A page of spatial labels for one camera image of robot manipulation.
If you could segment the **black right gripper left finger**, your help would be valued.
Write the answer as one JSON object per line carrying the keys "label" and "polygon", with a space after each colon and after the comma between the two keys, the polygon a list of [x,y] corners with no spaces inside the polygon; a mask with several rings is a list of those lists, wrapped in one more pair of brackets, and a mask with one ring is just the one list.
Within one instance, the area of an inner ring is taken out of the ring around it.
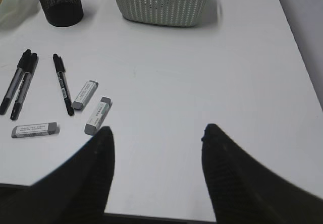
{"label": "black right gripper left finger", "polygon": [[102,127],[35,184],[1,198],[1,223],[102,223],[115,169],[114,137]]}

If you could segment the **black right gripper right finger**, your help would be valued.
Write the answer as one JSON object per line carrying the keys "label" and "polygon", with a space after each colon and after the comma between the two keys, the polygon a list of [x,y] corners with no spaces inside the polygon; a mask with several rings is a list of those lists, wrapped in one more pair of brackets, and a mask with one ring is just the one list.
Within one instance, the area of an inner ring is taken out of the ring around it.
{"label": "black right gripper right finger", "polygon": [[322,199],[281,178],[208,124],[202,169],[217,223],[322,223]]}

